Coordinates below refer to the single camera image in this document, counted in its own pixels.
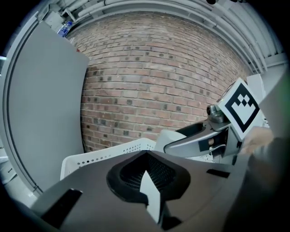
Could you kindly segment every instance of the black mesh vent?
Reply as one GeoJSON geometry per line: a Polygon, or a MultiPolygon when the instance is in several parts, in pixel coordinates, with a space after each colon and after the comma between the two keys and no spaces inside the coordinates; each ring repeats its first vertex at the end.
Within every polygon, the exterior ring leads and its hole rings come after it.
{"type": "Polygon", "coordinates": [[[148,205],[147,196],[140,192],[145,171],[160,192],[161,202],[180,198],[190,184],[185,168],[148,150],[114,165],[107,174],[107,184],[120,199],[148,205]]]}
{"type": "Polygon", "coordinates": [[[141,180],[145,171],[148,172],[159,192],[173,182],[176,176],[174,169],[146,153],[123,167],[120,178],[129,187],[140,190],[141,180]]]}

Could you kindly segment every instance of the black and white fiducial marker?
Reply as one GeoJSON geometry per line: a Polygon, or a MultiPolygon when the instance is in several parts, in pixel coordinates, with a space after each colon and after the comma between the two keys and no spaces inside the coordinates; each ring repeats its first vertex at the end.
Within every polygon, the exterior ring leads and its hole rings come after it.
{"type": "Polygon", "coordinates": [[[216,105],[232,123],[240,139],[244,139],[260,117],[260,108],[248,85],[239,78],[216,105]]]}

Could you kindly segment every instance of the water bottle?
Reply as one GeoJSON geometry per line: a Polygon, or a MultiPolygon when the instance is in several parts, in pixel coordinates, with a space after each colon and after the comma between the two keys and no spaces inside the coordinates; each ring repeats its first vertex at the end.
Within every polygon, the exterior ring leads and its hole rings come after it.
{"type": "Polygon", "coordinates": [[[70,28],[72,27],[72,22],[71,21],[68,21],[65,25],[63,25],[59,31],[58,31],[58,34],[61,36],[61,37],[65,37],[67,35],[67,33],[69,32],[70,28]]]}

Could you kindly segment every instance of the brick wall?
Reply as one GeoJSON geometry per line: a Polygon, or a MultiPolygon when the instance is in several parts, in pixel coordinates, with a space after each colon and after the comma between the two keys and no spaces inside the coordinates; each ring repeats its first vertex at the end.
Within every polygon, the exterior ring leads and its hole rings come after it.
{"type": "Polygon", "coordinates": [[[81,105],[88,150],[203,120],[208,104],[249,75],[220,38],[166,14],[116,15],[69,37],[90,58],[81,105]]]}

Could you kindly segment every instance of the white plastic basket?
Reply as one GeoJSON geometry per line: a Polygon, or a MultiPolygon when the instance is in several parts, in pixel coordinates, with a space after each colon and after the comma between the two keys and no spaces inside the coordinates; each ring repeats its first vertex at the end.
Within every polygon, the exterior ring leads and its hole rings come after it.
{"type": "Polygon", "coordinates": [[[156,142],[147,138],[142,138],[102,150],[68,156],[63,160],[60,180],[87,164],[103,161],[133,151],[153,150],[155,145],[156,142]]]}

